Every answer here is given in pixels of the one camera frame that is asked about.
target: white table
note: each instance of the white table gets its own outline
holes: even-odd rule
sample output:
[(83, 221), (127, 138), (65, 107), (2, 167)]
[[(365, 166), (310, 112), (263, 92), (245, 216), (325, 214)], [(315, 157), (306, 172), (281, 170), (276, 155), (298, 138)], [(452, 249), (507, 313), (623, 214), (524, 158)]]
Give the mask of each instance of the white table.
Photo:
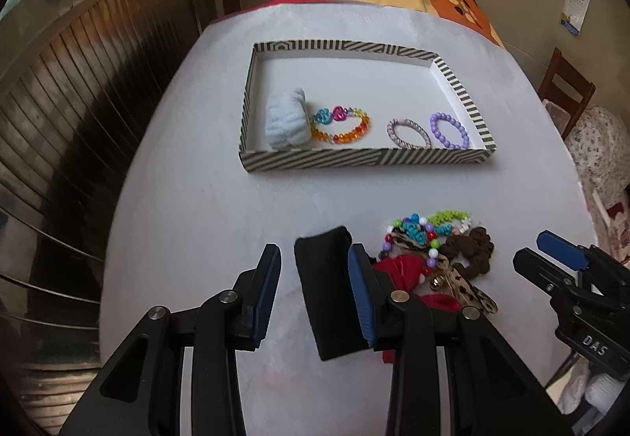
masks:
[[(249, 175), (237, 146), (251, 45), (292, 38), (438, 52), (470, 92), (497, 152), (480, 165)], [(571, 158), (512, 56), (454, 22), (371, 4), (285, 4), (216, 23), (167, 89), (120, 196), (106, 260), (102, 358), (149, 307), (199, 306), (275, 242), (282, 274), (269, 332), (259, 350), (237, 357), (248, 433), (382, 435), (391, 366), (371, 351), (319, 360), (293, 245), (343, 224), (376, 254), (393, 218), (446, 208), (470, 211), (487, 227), (496, 247), (490, 273), (476, 285), (499, 305), (492, 322), (545, 381), (567, 348), (553, 336), (548, 297), (514, 272), (511, 259), (536, 247), (544, 229), (581, 244), (594, 233)]]

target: orange bead bracelet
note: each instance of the orange bead bracelet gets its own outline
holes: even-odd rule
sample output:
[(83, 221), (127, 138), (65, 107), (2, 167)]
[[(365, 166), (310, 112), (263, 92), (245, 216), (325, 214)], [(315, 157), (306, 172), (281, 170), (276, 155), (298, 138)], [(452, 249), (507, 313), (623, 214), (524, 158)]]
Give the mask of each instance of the orange bead bracelet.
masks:
[[(320, 131), (316, 127), (317, 124), (328, 125), (332, 122), (332, 120), (342, 122), (348, 116), (361, 118), (361, 123), (358, 124), (358, 126), (352, 129), (350, 132), (347, 132), (345, 134), (329, 134), (328, 132)], [(313, 137), (318, 141), (328, 143), (352, 143), (353, 141), (356, 141), (361, 136), (363, 136), (367, 132), (369, 126), (370, 117), (365, 111), (357, 109), (355, 107), (343, 108), (341, 106), (337, 106), (333, 109), (332, 116), (328, 109), (320, 109), (315, 115), (311, 117), (311, 131), (313, 131)]]

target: hair tie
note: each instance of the hair tie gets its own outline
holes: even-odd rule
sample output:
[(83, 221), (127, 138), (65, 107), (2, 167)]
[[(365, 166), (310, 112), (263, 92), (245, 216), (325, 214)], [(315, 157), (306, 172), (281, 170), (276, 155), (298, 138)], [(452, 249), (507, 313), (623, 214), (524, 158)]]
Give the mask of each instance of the hair tie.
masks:
[[(473, 228), (468, 235), (451, 235), (446, 243), (440, 246), (440, 253), (447, 257), (452, 266), (466, 280), (472, 280), (480, 274), (490, 271), (490, 256), (495, 246), (490, 240), (483, 226)], [(468, 259), (470, 265), (464, 267), (459, 262), (453, 262), (461, 253)]]
[[(396, 135), (396, 131), (394, 129), (394, 127), (396, 126), (409, 127), (410, 129), (413, 129), (414, 131), (418, 132), (418, 134), (420, 134), (422, 138), (424, 139), (425, 146), (412, 145), (411, 143), (407, 143), (406, 141), (403, 141), (402, 139), (400, 139)], [(429, 135), (426, 133), (426, 131), (422, 127), (420, 127), (416, 122), (409, 119), (397, 120), (396, 118), (394, 118), (393, 120), (390, 120), (389, 123), (387, 124), (387, 135), (400, 148), (412, 148), (412, 149), (417, 150), (420, 148), (431, 148), (432, 146), (431, 140), (429, 138)]]

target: wooden chair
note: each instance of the wooden chair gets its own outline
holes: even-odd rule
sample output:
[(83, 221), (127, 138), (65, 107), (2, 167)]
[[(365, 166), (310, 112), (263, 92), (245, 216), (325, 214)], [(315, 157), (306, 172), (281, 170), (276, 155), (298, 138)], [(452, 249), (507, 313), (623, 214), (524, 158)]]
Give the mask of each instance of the wooden chair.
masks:
[[(563, 80), (582, 96), (580, 102), (568, 96), (553, 82), (553, 78), (556, 74), (563, 78)], [(560, 52), (558, 48), (555, 48), (541, 87), (538, 89), (538, 96), (541, 101), (547, 99), (569, 113), (570, 119), (562, 132), (562, 139), (566, 139), (569, 132), (571, 132), (571, 129), (578, 121), (578, 118), (582, 116), (594, 92), (595, 85), (589, 83), (573, 65), (562, 57), (562, 52)]]

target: purple bead bracelet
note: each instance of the purple bead bracelet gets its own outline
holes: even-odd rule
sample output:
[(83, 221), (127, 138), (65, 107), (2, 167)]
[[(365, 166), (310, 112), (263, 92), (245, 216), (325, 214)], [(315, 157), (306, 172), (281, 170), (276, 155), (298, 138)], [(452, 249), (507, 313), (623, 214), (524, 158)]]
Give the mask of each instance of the purple bead bracelet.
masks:
[[(446, 139), (445, 135), (442, 135), (442, 132), (437, 130), (437, 122), (440, 120), (444, 120), (445, 122), (450, 123), (453, 127), (458, 129), (459, 133), (462, 135), (462, 144), (456, 145), (451, 143), (448, 139)], [(460, 124), (455, 118), (446, 113), (433, 113), (431, 118), (429, 118), (429, 122), (431, 123), (431, 132), (435, 138), (444, 145), (444, 148), (450, 148), (451, 150), (466, 150), (470, 145), (470, 140), (468, 138), (468, 133), (464, 129), (464, 126)]]

